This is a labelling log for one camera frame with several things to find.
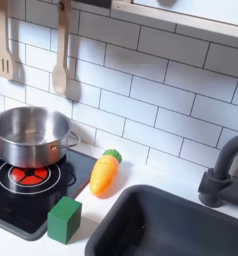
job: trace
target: white countertop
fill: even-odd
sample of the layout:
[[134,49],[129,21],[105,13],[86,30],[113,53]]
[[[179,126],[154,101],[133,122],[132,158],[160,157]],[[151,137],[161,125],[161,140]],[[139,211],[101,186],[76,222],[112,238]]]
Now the white countertop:
[[[75,150],[96,158],[103,154],[103,150],[85,143]],[[81,226],[68,245],[51,240],[47,234],[35,242],[28,242],[0,228],[0,256],[84,256],[88,239],[116,199],[125,188],[136,184],[152,185],[200,204],[197,192],[199,184],[173,176],[166,171],[124,161],[109,193],[110,197],[106,199],[94,197],[90,193],[89,186],[77,197],[76,200],[83,204]],[[238,218],[236,207],[225,205],[218,211]]]

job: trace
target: green toy cube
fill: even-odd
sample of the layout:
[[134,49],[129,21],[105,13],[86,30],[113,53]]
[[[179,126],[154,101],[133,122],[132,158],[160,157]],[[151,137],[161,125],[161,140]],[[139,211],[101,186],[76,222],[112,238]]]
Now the green toy cube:
[[81,203],[62,197],[48,214],[48,236],[67,244],[80,226],[81,212]]

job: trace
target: wooden spoon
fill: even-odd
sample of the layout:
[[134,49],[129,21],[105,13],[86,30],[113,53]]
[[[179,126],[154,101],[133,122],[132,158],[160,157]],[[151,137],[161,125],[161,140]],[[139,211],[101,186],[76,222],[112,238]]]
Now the wooden spoon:
[[71,4],[70,0],[60,0],[59,9],[59,31],[58,31],[58,55],[57,64],[52,72],[52,83],[57,94],[63,95],[69,81],[67,68],[68,34]]
[[14,65],[8,46],[8,2],[0,0],[0,76],[12,80]]

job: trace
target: toy carrot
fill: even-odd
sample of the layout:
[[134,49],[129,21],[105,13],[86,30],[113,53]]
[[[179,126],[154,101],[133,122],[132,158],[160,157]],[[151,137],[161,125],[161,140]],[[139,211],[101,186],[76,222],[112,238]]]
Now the toy carrot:
[[107,190],[117,175],[121,162],[122,157],[116,150],[105,151],[91,174],[90,188],[93,195],[101,196]]

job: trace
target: black faucet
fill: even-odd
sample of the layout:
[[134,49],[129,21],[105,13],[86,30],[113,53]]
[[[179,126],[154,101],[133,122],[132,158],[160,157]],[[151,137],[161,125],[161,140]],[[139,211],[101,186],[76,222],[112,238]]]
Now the black faucet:
[[211,208],[223,202],[238,206],[238,183],[229,175],[230,167],[238,154],[238,136],[231,139],[221,150],[214,168],[205,172],[198,192],[200,201]]

